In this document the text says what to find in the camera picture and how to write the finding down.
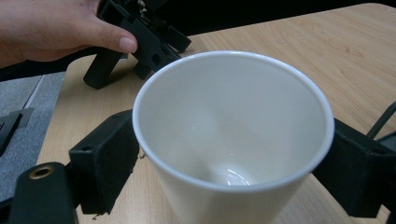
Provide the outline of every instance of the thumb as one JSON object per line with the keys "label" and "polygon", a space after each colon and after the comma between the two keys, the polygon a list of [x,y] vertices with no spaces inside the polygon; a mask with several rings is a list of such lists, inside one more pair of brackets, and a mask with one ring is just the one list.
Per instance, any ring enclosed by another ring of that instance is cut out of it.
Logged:
{"label": "thumb", "polygon": [[87,22],[80,34],[85,39],[85,45],[103,47],[123,53],[134,53],[137,50],[137,40],[128,31],[94,18],[94,21]]}

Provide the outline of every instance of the gray carpet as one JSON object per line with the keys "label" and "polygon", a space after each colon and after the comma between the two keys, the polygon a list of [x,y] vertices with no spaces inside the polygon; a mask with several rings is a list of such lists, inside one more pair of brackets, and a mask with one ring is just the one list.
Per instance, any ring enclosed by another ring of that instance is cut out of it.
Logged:
{"label": "gray carpet", "polygon": [[55,73],[0,82],[0,117],[33,110],[0,157],[0,202],[13,196],[18,176],[35,166],[63,81],[64,73]]}

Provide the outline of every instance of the white cup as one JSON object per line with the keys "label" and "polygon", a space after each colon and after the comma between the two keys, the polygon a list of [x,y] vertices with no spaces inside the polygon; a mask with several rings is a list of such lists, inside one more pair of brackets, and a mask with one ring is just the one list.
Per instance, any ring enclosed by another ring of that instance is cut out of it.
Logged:
{"label": "white cup", "polygon": [[181,224],[270,223],[325,157],[334,129],[313,81],[240,51],[165,66],[138,93],[133,123]]}

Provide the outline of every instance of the wooden table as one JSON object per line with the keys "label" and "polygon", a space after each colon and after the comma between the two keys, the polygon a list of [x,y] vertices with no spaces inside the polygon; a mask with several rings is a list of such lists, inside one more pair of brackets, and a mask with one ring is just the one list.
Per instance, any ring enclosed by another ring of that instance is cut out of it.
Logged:
{"label": "wooden table", "polygon": [[[396,100],[396,9],[376,4],[339,8],[280,21],[191,36],[184,55],[236,49],[277,58],[311,77],[327,95],[334,116],[367,133]],[[92,57],[67,69],[38,163],[68,163],[68,150],[103,120],[131,109],[144,81],[132,74],[133,57],[120,62],[113,84],[99,90],[82,77]],[[396,130],[396,119],[380,133]],[[378,218],[348,217],[311,175],[276,223],[385,223]],[[148,159],[138,160],[111,215],[83,216],[80,223],[177,223]]]}

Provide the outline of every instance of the black mount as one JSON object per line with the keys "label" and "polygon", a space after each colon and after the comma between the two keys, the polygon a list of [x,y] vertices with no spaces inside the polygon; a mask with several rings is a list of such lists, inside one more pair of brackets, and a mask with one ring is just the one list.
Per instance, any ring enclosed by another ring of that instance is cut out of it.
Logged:
{"label": "black mount", "polygon": [[[107,0],[100,7],[98,17],[132,33],[138,42],[133,55],[138,60],[134,72],[145,79],[151,71],[158,71],[171,62],[180,59],[175,52],[183,52],[190,40],[173,26],[155,17],[155,10],[167,0]],[[100,49],[84,81],[87,85],[101,89],[120,60],[122,53]]]}

